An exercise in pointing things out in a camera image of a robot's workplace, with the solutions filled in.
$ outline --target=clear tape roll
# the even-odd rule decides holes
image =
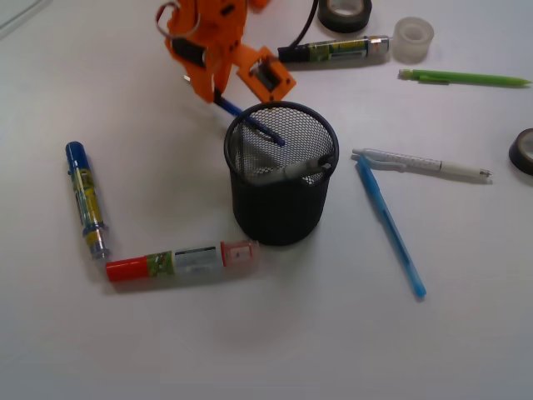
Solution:
[[[401,63],[415,64],[426,58],[435,36],[433,27],[417,17],[403,18],[394,28],[392,54]]]

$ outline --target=green and black marker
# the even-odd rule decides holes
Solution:
[[[354,40],[331,40],[290,47],[279,47],[282,63],[313,63],[344,58],[366,58],[389,52],[388,36],[365,36]]]

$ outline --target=red marker cap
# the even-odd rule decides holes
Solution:
[[[133,279],[150,277],[146,256],[108,262],[106,264],[106,272],[111,282],[131,281]]]

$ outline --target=orange plastic part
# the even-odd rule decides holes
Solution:
[[[255,8],[264,8],[269,2],[270,0],[250,0],[250,4]]]
[[[268,0],[251,0],[250,3],[261,8],[267,5]],[[241,44],[247,20],[246,0],[180,0],[179,6],[169,2],[160,8],[157,21],[169,5],[174,7],[174,11],[167,23],[165,44],[172,57],[185,67],[195,93],[206,102],[214,101],[216,90],[220,93],[225,91],[232,65],[239,67],[238,76],[263,103],[282,100],[296,85],[291,74],[266,47],[258,52]],[[204,65],[176,54],[172,40],[177,38],[204,48]],[[263,63],[268,65],[269,72],[279,82],[271,91],[257,77],[254,69]]]

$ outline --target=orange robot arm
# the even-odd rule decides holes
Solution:
[[[269,0],[251,0],[262,8]],[[166,8],[173,12],[168,31],[159,26]],[[156,16],[157,27],[174,59],[187,70],[195,93],[212,103],[215,93],[226,89],[232,65],[262,102],[281,100],[296,81],[274,55],[241,44],[247,19],[246,0],[180,0],[163,4]]]

